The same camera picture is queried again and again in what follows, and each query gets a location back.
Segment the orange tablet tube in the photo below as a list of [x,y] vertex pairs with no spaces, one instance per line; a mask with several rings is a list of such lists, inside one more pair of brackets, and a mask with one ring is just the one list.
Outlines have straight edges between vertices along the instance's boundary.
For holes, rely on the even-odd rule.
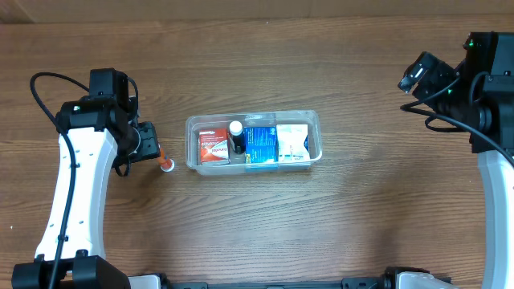
[[161,170],[166,173],[173,171],[175,167],[174,161],[168,157],[163,148],[160,148],[160,156],[157,158],[157,162]]

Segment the red caplets box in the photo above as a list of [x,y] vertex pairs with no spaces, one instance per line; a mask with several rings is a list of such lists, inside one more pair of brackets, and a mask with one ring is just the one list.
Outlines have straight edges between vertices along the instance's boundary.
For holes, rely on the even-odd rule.
[[202,165],[229,164],[229,146],[225,128],[213,128],[199,132],[200,163]]

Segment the dark syrup bottle white cap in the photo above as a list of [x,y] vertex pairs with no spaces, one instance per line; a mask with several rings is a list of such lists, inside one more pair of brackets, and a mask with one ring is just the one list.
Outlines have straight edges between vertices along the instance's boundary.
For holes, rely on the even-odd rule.
[[232,121],[229,124],[230,145],[235,153],[242,154],[245,152],[245,136],[243,125],[240,121]]

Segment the blue medicine box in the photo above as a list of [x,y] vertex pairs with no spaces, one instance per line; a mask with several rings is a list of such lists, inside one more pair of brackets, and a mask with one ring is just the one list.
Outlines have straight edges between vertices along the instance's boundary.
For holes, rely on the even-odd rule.
[[247,164],[274,163],[278,161],[276,127],[246,127],[245,158]]

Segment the white medicine box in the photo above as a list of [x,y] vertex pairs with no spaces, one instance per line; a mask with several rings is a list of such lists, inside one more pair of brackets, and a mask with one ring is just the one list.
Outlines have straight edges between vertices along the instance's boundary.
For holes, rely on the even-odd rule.
[[306,124],[278,124],[278,161],[309,161],[308,126]]

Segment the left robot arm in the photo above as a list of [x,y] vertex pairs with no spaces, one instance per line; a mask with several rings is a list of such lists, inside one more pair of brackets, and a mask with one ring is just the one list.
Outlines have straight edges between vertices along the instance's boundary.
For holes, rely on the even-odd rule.
[[163,274],[129,277],[106,259],[104,209],[109,175],[129,174],[164,153],[150,122],[139,122],[133,79],[94,69],[77,101],[47,114],[59,133],[59,171],[50,217],[30,263],[14,266],[14,288],[167,288]]

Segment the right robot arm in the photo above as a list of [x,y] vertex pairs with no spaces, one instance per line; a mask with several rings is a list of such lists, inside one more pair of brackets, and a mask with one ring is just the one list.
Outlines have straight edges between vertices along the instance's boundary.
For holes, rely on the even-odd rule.
[[513,35],[471,32],[464,60],[451,67],[424,51],[398,87],[415,101],[401,109],[467,132],[482,177],[486,260],[482,286],[513,286]]

